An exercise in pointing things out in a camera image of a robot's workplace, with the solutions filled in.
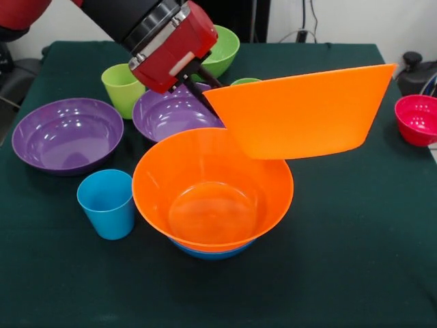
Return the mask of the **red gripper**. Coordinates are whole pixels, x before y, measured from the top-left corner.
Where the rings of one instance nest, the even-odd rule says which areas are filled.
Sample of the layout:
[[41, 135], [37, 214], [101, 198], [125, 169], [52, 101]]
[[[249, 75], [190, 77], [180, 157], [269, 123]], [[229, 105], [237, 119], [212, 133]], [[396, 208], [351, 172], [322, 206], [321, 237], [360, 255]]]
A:
[[[201, 63], [218, 40], [218, 32], [204, 10], [193, 1], [178, 5], [161, 1], [131, 33], [131, 72], [147, 88], [165, 93], [180, 84], [179, 74], [195, 72], [189, 64]], [[223, 84], [202, 65], [199, 76], [208, 84], [186, 83], [186, 112], [195, 127], [224, 128], [213, 106], [204, 96], [210, 87]]]

